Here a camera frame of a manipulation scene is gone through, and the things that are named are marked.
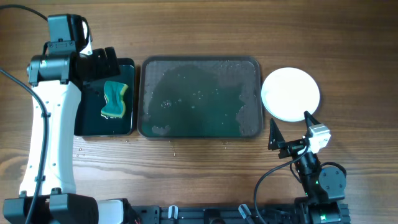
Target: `tray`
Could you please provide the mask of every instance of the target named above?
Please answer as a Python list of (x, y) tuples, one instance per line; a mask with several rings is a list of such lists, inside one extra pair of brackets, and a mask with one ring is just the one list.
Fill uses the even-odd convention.
[(262, 130), (261, 72), (248, 56), (154, 56), (141, 68), (146, 138), (252, 138)]

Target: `white plate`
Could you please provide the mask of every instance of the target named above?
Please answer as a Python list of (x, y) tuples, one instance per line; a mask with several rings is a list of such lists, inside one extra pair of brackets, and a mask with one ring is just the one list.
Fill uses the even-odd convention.
[(303, 70), (280, 68), (268, 75), (261, 88), (261, 100), (267, 111), (282, 121), (304, 120), (304, 111), (313, 114), (320, 92), (315, 80)]

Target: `wooden table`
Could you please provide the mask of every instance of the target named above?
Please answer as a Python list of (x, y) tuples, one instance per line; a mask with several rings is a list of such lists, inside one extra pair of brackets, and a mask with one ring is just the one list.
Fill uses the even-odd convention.
[[(347, 168), (345, 202), (352, 222), (398, 222), (396, 2), (13, 2), (45, 15), (85, 16), (95, 48), (113, 46), (118, 57), (138, 65), (158, 54), (243, 54), (259, 61), (263, 78), (280, 67), (307, 71), (322, 93), (315, 117), (332, 133), (319, 158)], [(0, 15), (0, 66), (26, 82), (26, 65), (49, 39), (47, 25), (19, 9)], [(18, 195), (26, 169), (32, 99), (0, 76), (0, 105), (2, 203)], [(137, 131), (118, 138), (75, 138), (77, 193), (98, 200), (126, 197), (133, 205), (250, 204), (258, 178), (286, 161), (267, 150), (270, 118), (265, 113), (262, 134), (245, 141), (149, 141)], [(305, 132), (303, 122), (277, 124), (288, 141)], [(262, 183), (259, 201), (292, 203), (303, 195), (287, 168)]]

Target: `green sponge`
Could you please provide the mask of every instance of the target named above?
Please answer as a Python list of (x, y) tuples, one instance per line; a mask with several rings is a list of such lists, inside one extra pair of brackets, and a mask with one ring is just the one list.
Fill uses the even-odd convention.
[(104, 95), (106, 105), (101, 110), (101, 114), (110, 118), (122, 118), (126, 112), (126, 105), (123, 96), (129, 87), (126, 84), (106, 81), (104, 85)]

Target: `black cable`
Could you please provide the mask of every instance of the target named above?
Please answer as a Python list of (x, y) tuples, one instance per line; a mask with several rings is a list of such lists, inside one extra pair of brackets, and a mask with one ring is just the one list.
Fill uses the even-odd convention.
[(282, 165), (279, 165), (279, 166), (277, 166), (277, 167), (271, 169), (270, 171), (266, 172), (266, 173), (259, 179), (259, 181), (257, 182), (256, 187), (254, 188), (254, 208), (256, 209), (257, 215), (258, 215), (258, 217), (260, 218), (261, 222), (263, 222), (263, 224), (267, 224), (267, 223), (266, 223), (266, 221), (264, 221), (264, 219), (262, 218), (262, 216), (261, 216), (261, 214), (260, 214), (260, 212), (259, 212), (259, 208), (257, 207), (257, 190), (258, 190), (258, 188), (259, 188), (261, 182), (262, 182), (268, 175), (270, 175), (271, 173), (273, 173), (273, 172), (275, 172), (275, 171), (277, 171), (277, 170), (279, 170), (279, 169), (281, 169), (281, 168), (283, 168), (283, 167), (285, 167), (285, 166), (287, 166), (287, 165), (290, 165), (290, 164), (293, 164), (293, 163), (299, 161), (299, 160), (304, 156), (304, 154), (306, 154), (307, 152), (308, 152), (308, 147), (306, 147), (306, 149), (304, 150), (304, 152), (303, 152), (301, 155), (299, 155), (297, 158), (295, 158), (294, 160), (289, 161), (289, 162), (286, 162), (286, 163), (284, 163), (284, 164), (282, 164)]
[(347, 176), (347, 170), (342, 165), (338, 164), (337, 162), (324, 162), (323, 164), (321, 164), (321, 167), (324, 167), (327, 165), (335, 166), (335, 167), (339, 168), (339, 170), (341, 170), (344, 173), (344, 176), (345, 177)]
[(296, 173), (293, 171), (292, 165), (293, 165), (293, 164), (290, 164), (290, 165), (289, 165), (290, 171), (292, 172), (292, 174), (293, 174), (293, 176), (296, 178), (296, 180), (301, 184), (301, 180), (300, 180), (299, 177), (297, 177)]
[(31, 88), (29, 88), (27, 85), (22, 83), (17, 78), (13, 77), (8, 72), (4, 71), (2, 68), (0, 68), (0, 72), (5, 74), (5, 76), (10, 78), (12, 81), (16, 82), (18, 85), (20, 85), (22, 88), (24, 88), (28, 93), (30, 93), (35, 98), (35, 100), (38, 102), (40, 109), (42, 110), (43, 126), (44, 126), (42, 152), (40, 153), (40, 162), (39, 162), (39, 170), (37, 171), (36, 188), (35, 188), (32, 203), (30, 204), (30, 209), (27, 214), (26, 223), (25, 223), (25, 224), (30, 224), (30, 220), (32, 219), (36, 200), (37, 200), (37, 197), (39, 196), (40, 186), (42, 185), (42, 181), (43, 181), (45, 154), (47, 152), (47, 138), (48, 138), (48, 133), (49, 133), (49, 114), (47, 113), (47, 109), (45, 108), (43, 101)]
[(26, 7), (26, 6), (21, 6), (21, 5), (18, 5), (18, 4), (8, 4), (8, 5), (0, 6), (0, 10), (1, 10), (1, 9), (9, 9), (9, 8), (24, 9), (24, 10), (27, 10), (27, 11), (29, 11), (29, 12), (33, 12), (34, 14), (40, 16), (40, 17), (43, 18), (45, 21), (47, 21), (47, 17), (46, 17), (45, 15), (43, 15), (43, 14), (37, 12), (37, 11), (34, 10), (34, 9), (31, 9), (31, 8), (29, 8), (29, 7)]

